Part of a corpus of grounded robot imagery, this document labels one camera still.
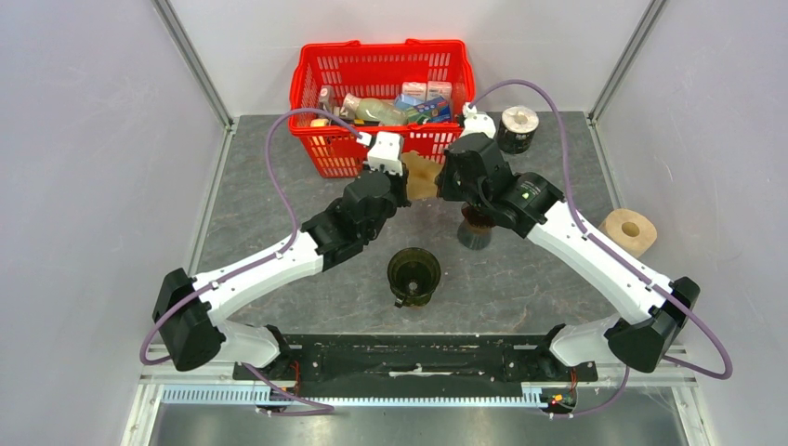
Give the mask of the brown dripper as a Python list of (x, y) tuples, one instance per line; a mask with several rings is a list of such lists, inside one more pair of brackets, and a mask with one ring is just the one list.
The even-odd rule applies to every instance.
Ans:
[(491, 217), (485, 216), (474, 206), (464, 206), (461, 212), (465, 221), (473, 228), (488, 230), (496, 226)]

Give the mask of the dark dripper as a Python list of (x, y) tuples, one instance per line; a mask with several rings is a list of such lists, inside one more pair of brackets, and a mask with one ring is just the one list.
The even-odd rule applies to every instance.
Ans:
[(400, 250), (387, 265), (387, 279), (397, 308), (424, 307), (440, 284), (439, 260), (428, 250)]

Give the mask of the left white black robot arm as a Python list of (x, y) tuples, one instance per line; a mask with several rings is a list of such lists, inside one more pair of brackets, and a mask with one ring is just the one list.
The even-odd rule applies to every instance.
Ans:
[(190, 276), (174, 269), (154, 306), (154, 331), (179, 372), (211, 361), (245, 362), (269, 379), (286, 376), (292, 356), (271, 325), (251, 326), (230, 316), (257, 298), (320, 274), (360, 254), (397, 210), (409, 205), (408, 172), (365, 170), (341, 197), (282, 241), (229, 266)]

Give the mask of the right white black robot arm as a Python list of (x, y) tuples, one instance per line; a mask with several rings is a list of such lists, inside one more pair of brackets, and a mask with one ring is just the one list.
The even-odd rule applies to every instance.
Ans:
[(612, 316), (581, 325), (560, 324), (536, 355), (538, 372), (559, 380), (583, 362), (616, 358), (651, 373), (687, 322), (699, 285), (650, 269), (571, 213), (562, 192), (533, 172), (515, 174), (496, 142), (482, 133), (460, 137), (444, 152), (436, 179), (441, 199), (465, 202), (497, 227), (555, 255), (592, 284), (615, 308)]

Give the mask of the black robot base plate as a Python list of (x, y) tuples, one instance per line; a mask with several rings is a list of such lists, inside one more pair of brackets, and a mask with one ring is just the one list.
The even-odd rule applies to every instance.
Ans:
[(514, 397), (523, 383), (596, 382), (548, 358), (542, 334), (279, 334), (260, 373), (311, 397)]

